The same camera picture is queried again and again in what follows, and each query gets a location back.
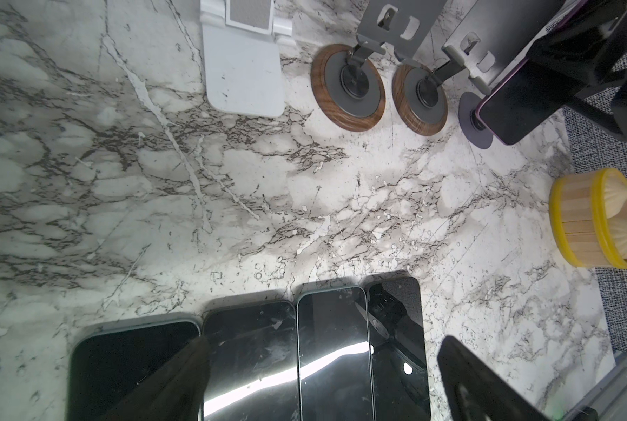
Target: bamboo steamer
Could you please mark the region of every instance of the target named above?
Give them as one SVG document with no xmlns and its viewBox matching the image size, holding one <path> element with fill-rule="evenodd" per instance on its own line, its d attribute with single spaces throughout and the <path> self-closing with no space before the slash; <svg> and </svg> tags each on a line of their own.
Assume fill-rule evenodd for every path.
<svg viewBox="0 0 627 421">
<path fill-rule="evenodd" d="M 562 256 L 571 265 L 627 269 L 627 259 L 615 247 L 606 219 L 607 177 L 616 177 L 627 186 L 627 179 L 615 168 L 564 176 L 552 185 L 549 202 L 552 234 Z M 615 216 L 627 220 L 627 200 Z"/>
</svg>

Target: marble countertop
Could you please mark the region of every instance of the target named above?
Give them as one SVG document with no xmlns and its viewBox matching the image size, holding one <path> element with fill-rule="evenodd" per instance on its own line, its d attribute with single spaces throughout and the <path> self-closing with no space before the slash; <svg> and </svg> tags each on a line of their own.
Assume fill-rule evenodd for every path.
<svg viewBox="0 0 627 421">
<path fill-rule="evenodd" d="M 417 58 L 444 63 L 472 4 L 448 2 Z M 548 416 L 613 367 L 596 278 L 550 231 L 552 181 L 572 170 L 562 114 L 476 149 L 458 75 L 435 136 L 390 98 L 372 130 L 338 128 L 309 68 L 352 43 L 363 9 L 277 1 L 298 46 L 282 55 L 286 111 L 262 119 L 208 105 L 195 0 L 0 1 L 0 420 L 64 416 L 89 325 L 396 271 L 421 285 L 434 420 L 450 418 L 447 334 Z M 371 60 L 388 91 L 394 58 Z"/>
</svg>

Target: wooden base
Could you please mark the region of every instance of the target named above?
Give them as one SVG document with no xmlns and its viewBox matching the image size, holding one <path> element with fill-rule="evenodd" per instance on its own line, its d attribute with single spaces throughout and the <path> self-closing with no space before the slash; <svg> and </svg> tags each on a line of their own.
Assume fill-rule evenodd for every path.
<svg viewBox="0 0 627 421">
<path fill-rule="evenodd" d="M 386 96 L 384 92 L 384 84 L 379 76 L 379 72 L 374 65 L 367 60 L 366 63 L 372 69 L 377 81 L 379 82 L 380 100 L 377 111 L 372 115 L 364 118 L 358 118 L 347 114 L 335 101 L 330 97 L 328 87 L 325 84 L 325 66 L 328 59 L 340 51 L 350 51 L 351 47 L 343 44 L 328 45 L 318 52 L 316 58 L 311 63 L 311 88 L 314 91 L 313 96 L 316 97 L 316 102 L 323 113 L 328 116 L 332 122 L 341 127 L 342 129 L 350 131 L 366 131 L 374 127 L 377 122 L 382 118 L 384 114 L 384 108 L 386 105 Z"/>
<path fill-rule="evenodd" d="M 422 68 L 430 72 L 430 70 L 426 66 L 422 66 Z M 444 104 L 444 114 L 438 122 L 436 122 L 435 124 L 429 124 L 422 121 L 412 111 L 412 107 L 410 107 L 409 102 L 404 95 L 404 79 L 407 77 L 407 73 L 409 73 L 411 69 L 414 69 L 414 67 L 403 64 L 393 75 L 393 103 L 398 109 L 398 114 L 400 114 L 402 121 L 407 125 L 407 127 L 409 127 L 416 134 L 422 136 L 432 136 L 438 131 L 442 130 L 442 128 L 444 127 L 444 123 L 447 121 L 448 107 L 446 98 Z"/>
</svg>

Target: gray woven fabric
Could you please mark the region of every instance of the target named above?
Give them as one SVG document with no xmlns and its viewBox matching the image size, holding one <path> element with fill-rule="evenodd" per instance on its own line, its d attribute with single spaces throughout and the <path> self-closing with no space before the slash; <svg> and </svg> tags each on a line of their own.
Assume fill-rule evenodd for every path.
<svg viewBox="0 0 627 421">
<path fill-rule="evenodd" d="M 615 92 L 610 89 L 588 102 L 610 112 L 609 102 Z M 563 113 L 576 172 L 614 167 L 627 177 L 627 143 L 608 136 L 568 107 L 563 108 Z M 627 352 L 627 270 L 597 269 L 596 276 L 613 349 Z"/>
</svg>

